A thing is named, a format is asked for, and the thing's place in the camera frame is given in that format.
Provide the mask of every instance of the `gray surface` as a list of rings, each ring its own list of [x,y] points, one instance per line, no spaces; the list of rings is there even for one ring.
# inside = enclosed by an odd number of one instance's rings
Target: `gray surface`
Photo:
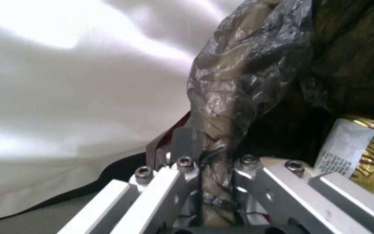
[[[52,234],[58,232],[96,194],[71,199],[0,221],[0,234]]]

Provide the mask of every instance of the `hex socket screw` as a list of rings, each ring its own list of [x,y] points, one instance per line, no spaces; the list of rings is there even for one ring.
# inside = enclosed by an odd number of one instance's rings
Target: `hex socket screw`
[[[289,160],[285,163],[285,167],[299,178],[302,178],[304,175],[304,165],[299,161]]]
[[[252,154],[245,154],[240,158],[240,165],[244,169],[253,170],[260,163],[259,157]]]
[[[193,159],[189,156],[180,157],[177,160],[177,170],[182,173],[188,173],[193,170],[194,163]]]
[[[135,179],[140,185],[148,184],[153,178],[153,169],[149,166],[140,166],[135,170]]]

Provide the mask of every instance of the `crumpled plastic bag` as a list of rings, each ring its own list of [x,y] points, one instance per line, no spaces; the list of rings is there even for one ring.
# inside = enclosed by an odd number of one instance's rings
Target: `crumpled plastic bag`
[[[237,156],[312,164],[337,116],[374,118],[374,0],[245,1],[196,57],[187,94],[203,223],[235,223],[235,206],[206,201],[232,201]]]
[[[229,187],[230,150],[258,116],[279,103],[297,71],[308,65],[311,9],[310,0],[282,1],[276,7],[245,1],[222,21],[194,60],[187,93],[193,150],[201,155],[205,192],[230,200],[229,190],[224,191]],[[206,213],[213,213],[208,210],[203,207],[205,225]],[[234,222],[228,211],[222,213],[224,220]]]

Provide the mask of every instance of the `white cloth backdrop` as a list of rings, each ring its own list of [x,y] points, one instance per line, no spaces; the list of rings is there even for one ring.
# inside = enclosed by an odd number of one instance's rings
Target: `white cloth backdrop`
[[[242,0],[0,0],[0,217],[144,151]]]

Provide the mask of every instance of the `label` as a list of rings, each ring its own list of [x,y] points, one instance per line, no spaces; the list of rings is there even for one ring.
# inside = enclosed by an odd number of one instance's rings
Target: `label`
[[[330,152],[323,151],[321,157],[322,159],[320,160],[319,165],[316,165],[316,169],[319,170],[321,174],[338,172],[343,176],[346,174],[351,176],[356,169],[354,165],[356,165],[357,162],[342,159]]]
[[[374,136],[374,129],[337,119],[322,146],[314,168],[319,174],[338,172],[350,178]]]

